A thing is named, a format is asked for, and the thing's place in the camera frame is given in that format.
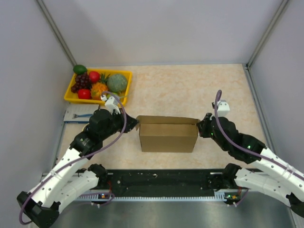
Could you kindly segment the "brown cardboard box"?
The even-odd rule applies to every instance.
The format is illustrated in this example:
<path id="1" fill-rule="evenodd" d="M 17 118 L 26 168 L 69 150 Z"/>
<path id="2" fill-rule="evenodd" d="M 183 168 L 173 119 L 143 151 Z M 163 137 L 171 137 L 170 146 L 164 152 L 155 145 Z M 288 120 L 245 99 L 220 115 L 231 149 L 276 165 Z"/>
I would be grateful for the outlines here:
<path id="1" fill-rule="evenodd" d="M 142 152 L 193 152 L 199 119 L 140 115 L 137 120 Z"/>

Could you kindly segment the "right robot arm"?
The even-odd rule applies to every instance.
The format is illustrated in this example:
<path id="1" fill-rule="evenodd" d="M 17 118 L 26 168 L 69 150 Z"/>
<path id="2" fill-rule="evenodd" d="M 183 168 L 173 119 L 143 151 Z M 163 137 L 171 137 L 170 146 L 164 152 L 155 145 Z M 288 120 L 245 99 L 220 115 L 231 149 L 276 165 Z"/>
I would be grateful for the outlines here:
<path id="1" fill-rule="evenodd" d="M 304 215 L 304 174 L 275 155 L 252 135 L 240 133 L 225 117 L 207 113 L 196 124 L 202 138 L 211 138 L 230 156 L 252 165 L 264 173 L 259 175 L 235 164 L 228 164 L 222 174 L 227 188 L 235 185 L 258 191 L 289 207 L 300 217 Z"/>

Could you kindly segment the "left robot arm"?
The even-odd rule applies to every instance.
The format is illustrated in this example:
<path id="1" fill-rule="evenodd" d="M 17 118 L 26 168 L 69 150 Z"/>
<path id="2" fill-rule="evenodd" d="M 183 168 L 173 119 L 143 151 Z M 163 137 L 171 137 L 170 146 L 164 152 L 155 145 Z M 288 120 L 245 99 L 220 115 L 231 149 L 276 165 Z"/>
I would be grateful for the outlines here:
<path id="1" fill-rule="evenodd" d="M 99 109 L 79 133 L 66 153 L 48 175 L 29 192 L 17 196 L 21 215 L 39 228 L 51 227 L 62 211 L 86 191 L 108 184 L 108 172 L 101 164 L 92 164 L 76 180 L 72 176 L 104 148 L 103 141 L 115 133 L 128 133 L 139 121 L 122 109 Z"/>

